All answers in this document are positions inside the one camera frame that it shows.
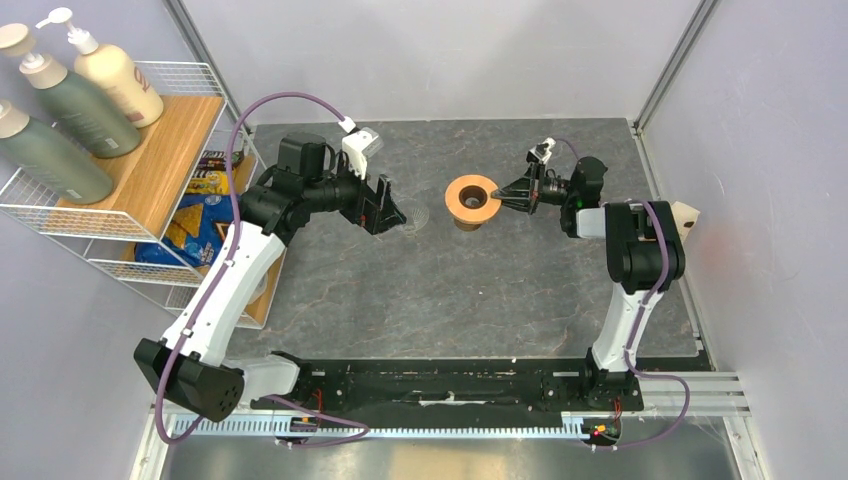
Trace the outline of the clear glass dripper cone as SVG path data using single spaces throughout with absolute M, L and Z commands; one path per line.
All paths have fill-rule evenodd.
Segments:
M 399 227 L 400 231 L 407 236 L 415 236 L 423 229 L 430 218 L 429 209 L 426 206 L 407 205 L 401 208 L 405 215 L 405 223 Z

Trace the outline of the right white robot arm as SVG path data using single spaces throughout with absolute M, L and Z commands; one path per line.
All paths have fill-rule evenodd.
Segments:
M 503 206 L 532 214 L 539 204 L 560 209 L 560 226 L 571 238 L 601 239 L 613 283 L 601 333 L 587 352 L 577 382 L 579 400 L 601 409 L 630 400 L 639 387 L 636 350 L 650 314 L 686 266 L 683 242 L 666 201 L 603 203 L 606 165 L 579 159 L 569 179 L 531 160 L 524 175 L 492 193 Z

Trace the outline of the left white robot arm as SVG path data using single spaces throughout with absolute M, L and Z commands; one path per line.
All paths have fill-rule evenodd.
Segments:
M 276 164 L 239 198 L 239 217 L 185 310 L 157 340 L 143 338 L 133 358 L 157 401 L 220 422 L 241 403 L 276 394 L 290 408 L 307 405 L 310 377 L 283 354 L 228 362 L 226 350 L 253 292 L 312 215 L 338 212 L 371 235 L 405 224 L 391 182 L 368 184 L 367 165 L 383 141 L 370 128 L 346 135 L 339 151 L 318 135 L 294 133 Z

